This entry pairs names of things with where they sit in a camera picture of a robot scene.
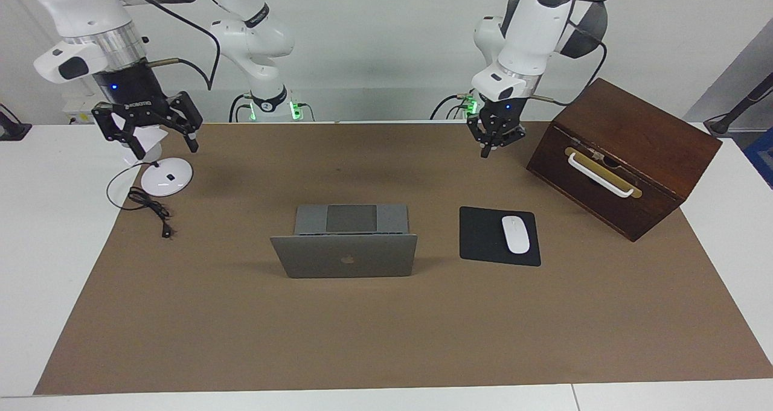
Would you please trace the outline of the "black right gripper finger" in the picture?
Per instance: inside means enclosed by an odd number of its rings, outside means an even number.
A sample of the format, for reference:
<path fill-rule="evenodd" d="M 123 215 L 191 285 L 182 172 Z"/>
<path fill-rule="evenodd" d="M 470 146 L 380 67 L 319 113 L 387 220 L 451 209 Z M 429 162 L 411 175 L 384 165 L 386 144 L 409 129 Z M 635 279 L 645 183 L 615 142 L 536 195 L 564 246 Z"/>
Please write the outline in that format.
<path fill-rule="evenodd" d="M 146 157 L 146 150 L 135 135 L 137 127 L 146 126 L 147 115 L 124 105 L 101 102 L 91 109 L 95 122 L 107 141 L 118 141 L 127 146 L 138 160 Z"/>
<path fill-rule="evenodd" d="M 168 105 L 171 111 L 171 115 L 168 116 L 171 122 L 170 127 L 182 134 L 191 153 L 197 153 L 199 143 L 196 134 L 204 122 L 199 109 L 186 91 L 178 92 L 173 97 L 169 97 Z"/>

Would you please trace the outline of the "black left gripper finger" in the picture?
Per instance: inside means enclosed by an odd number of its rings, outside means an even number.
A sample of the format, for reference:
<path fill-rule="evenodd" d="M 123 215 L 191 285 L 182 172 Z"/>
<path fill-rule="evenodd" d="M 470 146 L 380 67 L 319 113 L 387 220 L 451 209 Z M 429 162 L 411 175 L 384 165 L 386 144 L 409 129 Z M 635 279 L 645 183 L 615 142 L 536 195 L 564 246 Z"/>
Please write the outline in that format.
<path fill-rule="evenodd" d="M 467 117 L 467 128 L 469 128 L 474 140 L 480 145 L 480 157 L 487 159 L 492 149 L 488 120 L 486 117 L 469 116 Z"/>
<path fill-rule="evenodd" d="M 516 126 L 514 129 L 504 131 L 504 127 L 500 128 L 494 135 L 493 148 L 507 147 L 513 142 L 519 141 L 524 138 L 525 129 L 522 125 Z"/>

